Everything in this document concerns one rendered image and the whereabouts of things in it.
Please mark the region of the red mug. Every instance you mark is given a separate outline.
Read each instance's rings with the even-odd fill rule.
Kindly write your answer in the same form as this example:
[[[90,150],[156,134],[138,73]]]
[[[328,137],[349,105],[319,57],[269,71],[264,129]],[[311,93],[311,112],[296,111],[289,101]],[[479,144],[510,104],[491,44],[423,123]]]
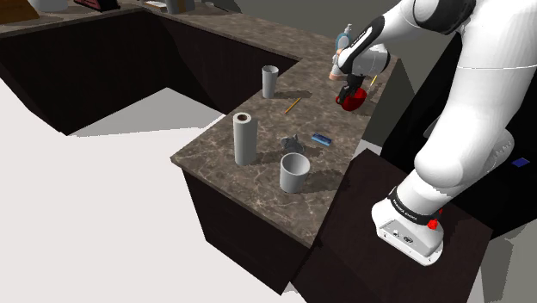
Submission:
[[[346,111],[354,111],[365,102],[366,97],[367,92],[362,88],[358,88],[354,94],[345,96],[343,100],[340,99],[340,96],[337,96],[336,103]]]

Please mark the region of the small grey crumpled figure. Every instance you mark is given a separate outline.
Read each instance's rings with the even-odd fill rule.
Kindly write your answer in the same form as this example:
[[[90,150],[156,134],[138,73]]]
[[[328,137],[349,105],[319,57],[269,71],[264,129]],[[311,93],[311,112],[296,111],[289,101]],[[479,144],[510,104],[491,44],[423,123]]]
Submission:
[[[299,154],[303,154],[305,152],[305,147],[299,142],[297,134],[291,137],[282,138],[281,145],[286,152],[296,152]]]

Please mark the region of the tall grey tumbler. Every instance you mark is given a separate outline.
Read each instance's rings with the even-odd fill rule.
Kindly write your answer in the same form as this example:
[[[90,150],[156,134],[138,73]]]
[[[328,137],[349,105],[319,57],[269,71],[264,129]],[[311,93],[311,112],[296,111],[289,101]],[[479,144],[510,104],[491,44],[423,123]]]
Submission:
[[[262,97],[273,98],[275,86],[279,75],[279,68],[274,65],[265,65],[262,68]]]

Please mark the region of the wide grey cup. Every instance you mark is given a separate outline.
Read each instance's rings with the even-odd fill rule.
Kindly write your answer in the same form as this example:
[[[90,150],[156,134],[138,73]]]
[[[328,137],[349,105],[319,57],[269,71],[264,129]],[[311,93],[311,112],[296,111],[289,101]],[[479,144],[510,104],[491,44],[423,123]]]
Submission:
[[[280,187],[286,193],[297,193],[304,183],[310,161],[302,154],[290,152],[281,158]]]

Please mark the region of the grey paper towel roll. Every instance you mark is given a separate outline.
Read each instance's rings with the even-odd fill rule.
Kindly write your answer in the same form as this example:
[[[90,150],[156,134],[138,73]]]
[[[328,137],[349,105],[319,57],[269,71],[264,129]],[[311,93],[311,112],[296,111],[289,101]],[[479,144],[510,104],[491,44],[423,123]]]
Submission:
[[[234,158],[238,165],[248,165],[256,159],[257,120],[239,112],[233,116]]]

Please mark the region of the dark robot stand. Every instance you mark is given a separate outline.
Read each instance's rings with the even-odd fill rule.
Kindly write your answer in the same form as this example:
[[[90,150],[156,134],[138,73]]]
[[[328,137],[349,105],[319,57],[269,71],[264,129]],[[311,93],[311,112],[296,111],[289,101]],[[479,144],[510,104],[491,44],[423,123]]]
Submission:
[[[351,161],[292,281],[307,303],[467,303],[492,230],[448,204],[439,260],[415,262],[377,236],[371,216],[373,204],[405,176],[369,150]]]

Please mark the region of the dark kitchen cabinet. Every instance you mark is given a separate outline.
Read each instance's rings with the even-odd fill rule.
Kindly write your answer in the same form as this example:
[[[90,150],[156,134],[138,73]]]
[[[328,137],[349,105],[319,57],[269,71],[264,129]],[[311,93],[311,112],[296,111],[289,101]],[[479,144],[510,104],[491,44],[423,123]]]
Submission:
[[[281,293],[295,277],[362,139],[382,142],[379,111],[406,84],[397,58],[362,108],[336,104],[329,38],[243,14],[167,15],[134,4],[70,9],[32,28],[0,27],[0,78],[54,129],[74,133],[162,89],[223,119],[173,155],[206,240]],[[262,68],[279,75],[262,97]],[[285,110],[300,102],[287,114]],[[257,120],[256,159],[234,158],[233,116]],[[331,139],[329,146],[312,140]],[[297,193],[280,187],[281,139],[297,134],[311,168]]]

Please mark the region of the red and black box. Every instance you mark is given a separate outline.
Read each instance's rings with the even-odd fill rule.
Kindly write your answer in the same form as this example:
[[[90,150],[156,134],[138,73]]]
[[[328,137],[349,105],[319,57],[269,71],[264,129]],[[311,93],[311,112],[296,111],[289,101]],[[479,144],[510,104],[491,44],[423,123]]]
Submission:
[[[99,12],[120,9],[117,0],[73,0],[73,2]]]

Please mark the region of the white round vessel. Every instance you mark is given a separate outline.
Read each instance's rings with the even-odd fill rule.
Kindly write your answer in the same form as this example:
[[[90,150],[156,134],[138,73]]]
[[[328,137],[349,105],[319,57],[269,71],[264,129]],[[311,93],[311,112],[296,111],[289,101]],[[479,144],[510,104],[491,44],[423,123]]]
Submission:
[[[28,0],[28,2],[39,12],[55,13],[68,8],[67,0]]]

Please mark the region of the brown wooden block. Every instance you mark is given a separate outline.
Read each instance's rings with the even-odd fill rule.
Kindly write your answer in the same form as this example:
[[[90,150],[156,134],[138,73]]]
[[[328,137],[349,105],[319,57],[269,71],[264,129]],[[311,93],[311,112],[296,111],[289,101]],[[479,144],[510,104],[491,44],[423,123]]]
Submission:
[[[0,0],[0,25],[39,18],[28,0]]]

